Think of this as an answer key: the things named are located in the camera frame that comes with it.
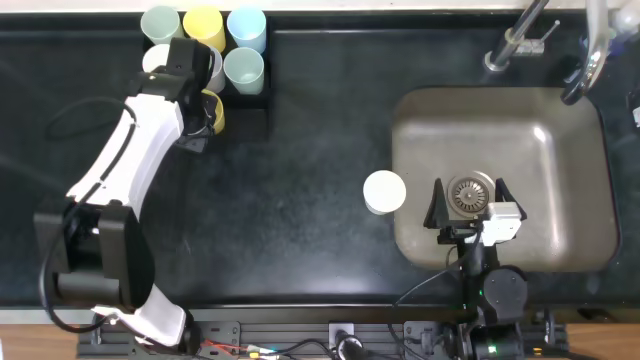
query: chrome faucet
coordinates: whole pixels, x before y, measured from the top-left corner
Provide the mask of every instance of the chrome faucet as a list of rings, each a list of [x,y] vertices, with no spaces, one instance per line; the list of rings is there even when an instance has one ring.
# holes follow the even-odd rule
[[[534,0],[529,8],[520,16],[513,28],[507,29],[504,38],[494,51],[484,57],[485,67],[494,72],[504,71],[509,66],[509,58],[519,52],[525,42],[525,34],[538,18],[549,0]],[[609,20],[606,0],[586,0],[588,32],[588,49],[586,59],[582,63],[580,73],[567,85],[561,95],[562,102],[575,104],[595,84],[604,66],[609,51]]]

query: sink drain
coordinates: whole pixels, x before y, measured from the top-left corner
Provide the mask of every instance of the sink drain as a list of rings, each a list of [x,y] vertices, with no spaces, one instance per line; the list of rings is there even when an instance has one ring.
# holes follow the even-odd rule
[[[460,215],[472,217],[493,199],[493,181],[478,171],[473,176],[457,176],[449,183],[449,203]]]

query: stainless steel sink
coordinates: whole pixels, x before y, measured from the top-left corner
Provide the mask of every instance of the stainless steel sink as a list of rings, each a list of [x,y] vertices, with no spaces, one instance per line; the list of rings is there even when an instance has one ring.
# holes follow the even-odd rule
[[[395,235],[411,262],[444,267],[449,246],[422,226],[437,178],[451,217],[467,218],[483,211],[501,177],[529,217],[516,239],[498,245],[501,263],[547,272],[608,263],[618,232],[600,118],[587,99],[564,105],[561,92],[433,88],[400,101],[393,171],[407,199],[395,212]]]

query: wooden floor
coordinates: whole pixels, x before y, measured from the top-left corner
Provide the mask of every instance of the wooden floor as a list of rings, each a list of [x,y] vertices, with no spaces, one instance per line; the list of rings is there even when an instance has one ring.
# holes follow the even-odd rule
[[[603,360],[640,359],[640,325],[569,325],[571,351]],[[1,360],[72,360],[77,338],[52,325],[0,325]]]

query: white wall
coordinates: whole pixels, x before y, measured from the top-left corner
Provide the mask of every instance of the white wall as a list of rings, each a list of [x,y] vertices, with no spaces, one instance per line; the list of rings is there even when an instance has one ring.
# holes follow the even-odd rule
[[[619,8],[629,0],[602,0]],[[464,10],[523,9],[531,0],[0,0],[0,13],[9,12],[137,12],[153,5],[185,10],[194,4],[214,4],[232,10],[243,4],[264,10]],[[547,9],[584,8],[585,0],[551,0]]]

